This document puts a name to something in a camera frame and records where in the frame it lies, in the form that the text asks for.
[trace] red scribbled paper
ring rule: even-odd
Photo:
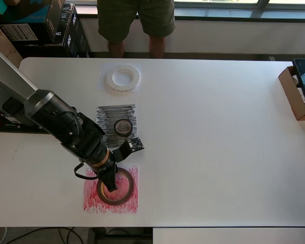
[[[117,206],[108,205],[102,202],[97,194],[96,187],[98,180],[86,180],[84,186],[83,210],[88,212],[96,211],[103,214],[106,212],[135,214],[138,211],[138,168],[130,167],[125,169],[129,171],[134,181],[133,193],[127,202]],[[95,173],[91,169],[87,169],[86,175],[93,177],[95,176]],[[104,187],[104,193],[109,199],[119,199],[120,196],[124,196],[129,189],[128,180],[125,177],[118,177],[119,174],[116,176],[116,186],[118,188],[116,191],[109,193],[106,190],[106,187]]]

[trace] black box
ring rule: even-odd
[[[52,43],[65,0],[21,0],[0,15],[0,27],[14,43]]]
[[[26,57],[79,57],[80,50],[69,24],[61,22],[53,44],[16,46],[23,58]]]
[[[62,13],[61,13],[60,22],[64,22],[64,23],[70,24],[71,23],[72,14],[74,12],[77,13],[74,4],[64,4],[63,5],[63,9],[62,9]]]
[[[61,15],[60,22],[66,22],[70,25],[73,35],[75,36],[78,47],[81,52],[81,57],[88,57],[90,47],[85,35],[85,31],[82,28],[80,18],[77,17],[77,10],[73,4],[65,4],[63,7],[63,13]]]

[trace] clear tape roll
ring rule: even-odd
[[[114,74],[117,72],[121,72],[121,71],[131,73],[132,81],[128,85],[119,85],[119,84],[116,84],[115,81],[113,80]],[[137,84],[139,83],[139,79],[140,79],[140,74],[139,74],[139,71],[135,67],[133,67],[131,65],[121,65],[121,66],[117,66],[113,71],[108,73],[107,84],[111,89],[113,89],[117,92],[126,93],[126,92],[129,92],[129,91],[133,90],[134,88],[136,88]]]

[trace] white tape roll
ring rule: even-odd
[[[130,83],[122,85],[119,83],[119,81],[116,80],[116,74],[122,73],[132,79]],[[112,72],[107,75],[106,78],[108,86],[113,90],[121,93],[126,93],[133,90],[137,86],[139,79],[139,71],[131,65],[117,66]]]

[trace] person's leg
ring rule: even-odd
[[[149,36],[149,52],[152,58],[164,58],[165,37]]]
[[[165,37],[175,29],[174,0],[140,1],[139,18],[143,32],[149,35],[149,51],[153,58],[163,58]]]
[[[97,0],[98,32],[108,41],[111,57],[123,57],[124,39],[137,14],[133,0]]]
[[[124,55],[125,44],[122,42],[108,42],[108,51],[111,57],[122,58]]]

